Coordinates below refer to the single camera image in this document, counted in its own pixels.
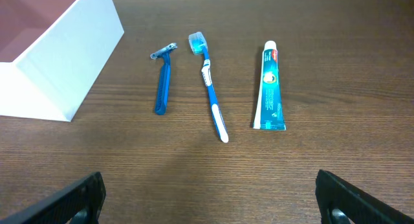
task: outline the toothbrush head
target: toothbrush head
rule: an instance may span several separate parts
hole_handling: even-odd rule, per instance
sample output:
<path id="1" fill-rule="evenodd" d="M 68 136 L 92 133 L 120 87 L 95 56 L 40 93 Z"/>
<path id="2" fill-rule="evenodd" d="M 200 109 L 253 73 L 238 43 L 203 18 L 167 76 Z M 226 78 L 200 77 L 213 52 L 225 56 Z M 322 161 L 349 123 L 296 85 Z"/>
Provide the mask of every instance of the toothbrush head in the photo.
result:
<path id="1" fill-rule="evenodd" d="M 201 32 L 196 32 L 194 34 L 190 34 L 188 36 L 188 41 L 190 43 L 190 47 L 194 53 L 194 55 L 200 55 L 202 54 L 202 48 L 205 47 L 208 50 L 207 47 L 207 41 L 202 35 Z"/>

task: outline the toothpaste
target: toothpaste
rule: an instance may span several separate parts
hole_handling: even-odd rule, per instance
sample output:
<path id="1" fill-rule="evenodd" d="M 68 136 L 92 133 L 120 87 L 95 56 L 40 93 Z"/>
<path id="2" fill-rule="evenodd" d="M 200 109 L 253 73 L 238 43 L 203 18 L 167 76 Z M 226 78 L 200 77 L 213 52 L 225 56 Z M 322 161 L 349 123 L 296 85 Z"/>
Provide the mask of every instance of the toothpaste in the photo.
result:
<path id="1" fill-rule="evenodd" d="M 259 100 L 253 128 L 286 130 L 279 85 L 278 50 L 274 41 L 266 42 L 262 54 Z"/>

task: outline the white cap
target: white cap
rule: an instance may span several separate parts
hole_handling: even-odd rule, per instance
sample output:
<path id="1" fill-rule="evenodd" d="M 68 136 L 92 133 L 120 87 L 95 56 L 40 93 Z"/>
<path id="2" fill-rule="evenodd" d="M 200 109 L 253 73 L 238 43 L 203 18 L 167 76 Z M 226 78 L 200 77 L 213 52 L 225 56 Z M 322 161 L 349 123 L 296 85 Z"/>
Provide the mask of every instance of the white cap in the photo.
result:
<path id="1" fill-rule="evenodd" d="M 265 50 L 267 50 L 267 49 L 274 49 L 274 50 L 277 50 L 277 49 L 276 49 L 276 43 L 275 43 L 274 41 L 272 41 L 272 40 L 267 41 L 267 42 L 265 43 Z"/>

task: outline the white box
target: white box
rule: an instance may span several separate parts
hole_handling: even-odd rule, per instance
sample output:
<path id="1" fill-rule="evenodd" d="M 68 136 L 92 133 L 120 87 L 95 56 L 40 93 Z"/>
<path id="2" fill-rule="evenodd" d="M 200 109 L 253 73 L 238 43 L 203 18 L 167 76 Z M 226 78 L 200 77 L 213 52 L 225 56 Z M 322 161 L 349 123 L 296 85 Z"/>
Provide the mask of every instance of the white box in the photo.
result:
<path id="1" fill-rule="evenodd" d="M 112 0 L 0 0 L 0 115 L 71 121 L 123 34 Z"/>

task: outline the razor blade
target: razor blade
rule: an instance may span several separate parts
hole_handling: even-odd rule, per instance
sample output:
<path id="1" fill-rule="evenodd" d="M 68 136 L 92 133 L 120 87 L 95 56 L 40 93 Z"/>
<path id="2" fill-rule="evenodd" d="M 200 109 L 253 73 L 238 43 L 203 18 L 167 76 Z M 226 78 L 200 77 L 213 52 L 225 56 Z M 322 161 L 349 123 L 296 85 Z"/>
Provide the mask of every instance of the razor blade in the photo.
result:
<path id="1" fill-rule="evenodd" d="M 167 51 L 171 51 L 177 48 L 177 43 L 170 43 L 167 47 L 164 47 L 156 52 L 154 52 L 153 54 L 150 55 L 151 59 L 157 59 L 159 58 L 161 55 L 163 55 L 165 52 Z"/>

